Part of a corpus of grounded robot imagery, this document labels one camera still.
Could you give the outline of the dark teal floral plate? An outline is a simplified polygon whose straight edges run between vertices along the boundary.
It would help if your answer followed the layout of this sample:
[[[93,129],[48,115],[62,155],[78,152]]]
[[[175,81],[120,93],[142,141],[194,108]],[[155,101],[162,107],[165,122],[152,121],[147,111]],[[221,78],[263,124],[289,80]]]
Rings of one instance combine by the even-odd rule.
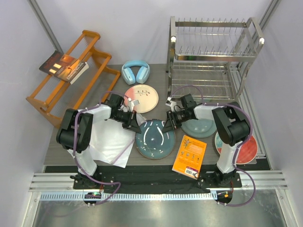
[[[150,119],[140,125],[141,134],[135,135],[139,153],[145,158],[159,160],[167,157],[174,149],[176,136],[174,131],[162,132],[165,122]]]

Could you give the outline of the light teal plate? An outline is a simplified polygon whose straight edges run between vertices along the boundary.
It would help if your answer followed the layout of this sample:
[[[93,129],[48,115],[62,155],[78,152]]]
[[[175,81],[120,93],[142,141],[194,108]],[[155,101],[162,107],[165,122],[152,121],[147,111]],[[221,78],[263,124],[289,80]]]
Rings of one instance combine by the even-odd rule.
[[[216,132],[216,125],[213,120],[188,120],[182,123],[182,130],[194,138],[206,138]]]

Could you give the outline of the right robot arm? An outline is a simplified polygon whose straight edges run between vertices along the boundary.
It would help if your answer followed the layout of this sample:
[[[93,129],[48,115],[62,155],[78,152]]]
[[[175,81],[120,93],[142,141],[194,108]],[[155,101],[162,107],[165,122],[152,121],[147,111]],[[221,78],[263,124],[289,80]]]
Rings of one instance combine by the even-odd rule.
[[[182,123],[189,120],[213,120],[223,146],[210,180],[216,187],[228,187],[236,178],[239,150],[252,136],[250,117],[237,102],[197,104],[191,94],[181,97],[180,100],[182,107],[175,110],[176,102],[173,102],[171,97],[167,98],[166,105],[170,110],[167,111],[167,120],[162,132],[178,129]]]

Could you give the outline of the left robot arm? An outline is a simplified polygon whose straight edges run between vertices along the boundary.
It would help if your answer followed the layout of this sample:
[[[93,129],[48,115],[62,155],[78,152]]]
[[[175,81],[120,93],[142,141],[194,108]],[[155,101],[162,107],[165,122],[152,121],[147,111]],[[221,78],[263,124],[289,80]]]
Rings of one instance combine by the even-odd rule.
[[[141,133],[135,107],[140,102],[117,93],[105,102],[82,110],[67,109],[56,135],[57,143],[67,150],[85,175],[84,183],[91,189],[100,185],[93,150],[110,151],[114,164],[128,151],[136,133]]]

